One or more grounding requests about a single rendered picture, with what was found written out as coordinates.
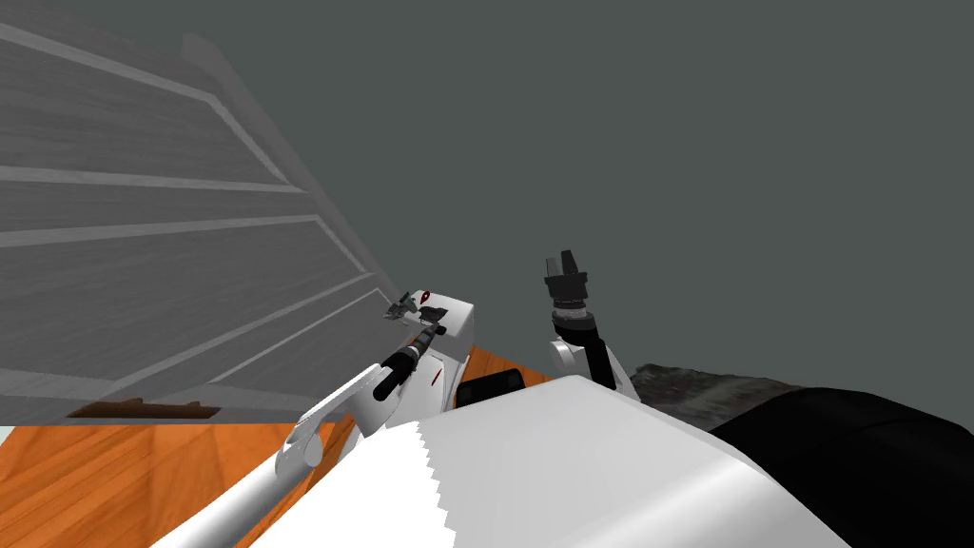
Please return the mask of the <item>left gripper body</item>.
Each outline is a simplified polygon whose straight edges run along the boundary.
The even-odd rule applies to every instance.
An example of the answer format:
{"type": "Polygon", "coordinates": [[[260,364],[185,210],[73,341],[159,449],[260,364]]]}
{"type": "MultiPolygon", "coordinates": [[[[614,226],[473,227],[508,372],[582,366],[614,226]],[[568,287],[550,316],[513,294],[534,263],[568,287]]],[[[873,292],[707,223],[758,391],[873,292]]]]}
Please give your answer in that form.
{"type": "Polygon", "coordinates": [[[416,300],[411,297],[410,293],[406,292],[398,301],[390,305],[386,313],[383,314],[383,318],[391,321],[401,321],[407,324],[407,321],[404,320],[406,314],[417,314],[417,320],[420,324],[427,328],[433,328],[436,335],[444,335],[446,334],[447,327],[441,325],[440,322],[448,310],[441,307],[425,305],[431,297],[432,292],[422,291],[419,304],[416,304],[416,300]]]}

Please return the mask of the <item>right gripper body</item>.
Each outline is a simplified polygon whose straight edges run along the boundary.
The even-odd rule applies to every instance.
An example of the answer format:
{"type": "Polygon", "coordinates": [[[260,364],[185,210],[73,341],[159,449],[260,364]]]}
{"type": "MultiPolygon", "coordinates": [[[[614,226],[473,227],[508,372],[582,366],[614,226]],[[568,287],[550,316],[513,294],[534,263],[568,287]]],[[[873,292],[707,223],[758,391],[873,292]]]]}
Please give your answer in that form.
{"type": "Polygon", "coordinates": [[[555,308],[582,309],[586,307],[585,301],[588,299],[587,272],[550,274],[544,278],[544,282],[555,308]]]}

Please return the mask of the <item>white box with red marks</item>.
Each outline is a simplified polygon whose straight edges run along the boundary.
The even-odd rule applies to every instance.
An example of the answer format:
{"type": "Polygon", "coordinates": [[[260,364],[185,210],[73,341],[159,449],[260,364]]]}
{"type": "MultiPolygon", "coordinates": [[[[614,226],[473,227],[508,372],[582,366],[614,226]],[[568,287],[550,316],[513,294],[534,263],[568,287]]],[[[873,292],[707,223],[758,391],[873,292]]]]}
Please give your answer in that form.
{"type": "Polygon", "coordinates": [[[384,359],[373,379],[347,401],[360,439],[432,418],[454,404],[473,348],[474,306],[440,293],[432,293],[425,305],[448,310],[440,322],[446,334],[420,324],[417,314],[407,313],[407,324],[394,321],[409,328],[407,344],[384,359]]]}

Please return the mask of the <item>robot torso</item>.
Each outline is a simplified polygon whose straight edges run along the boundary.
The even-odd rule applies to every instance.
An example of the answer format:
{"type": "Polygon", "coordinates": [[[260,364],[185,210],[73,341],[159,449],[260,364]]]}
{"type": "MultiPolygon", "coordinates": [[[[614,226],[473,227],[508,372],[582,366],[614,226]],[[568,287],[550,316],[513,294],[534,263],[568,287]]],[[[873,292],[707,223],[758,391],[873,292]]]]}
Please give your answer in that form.
{"type": "Polygon", "coordinates": [[[572,376],[380,430],[252,548],[849,548],[714,435],[572,376]]]}

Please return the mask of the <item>grey panelled door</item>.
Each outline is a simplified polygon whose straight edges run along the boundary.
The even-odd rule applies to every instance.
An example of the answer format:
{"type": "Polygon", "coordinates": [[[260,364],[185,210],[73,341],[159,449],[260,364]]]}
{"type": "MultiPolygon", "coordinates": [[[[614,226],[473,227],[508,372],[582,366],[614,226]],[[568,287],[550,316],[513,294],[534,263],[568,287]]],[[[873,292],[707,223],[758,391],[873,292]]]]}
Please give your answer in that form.
{"type": "Polygon", "coordinates": [[[289,421],[403,341],[390,286],[212,44],[0,10],[0,423],[289,421]]]}

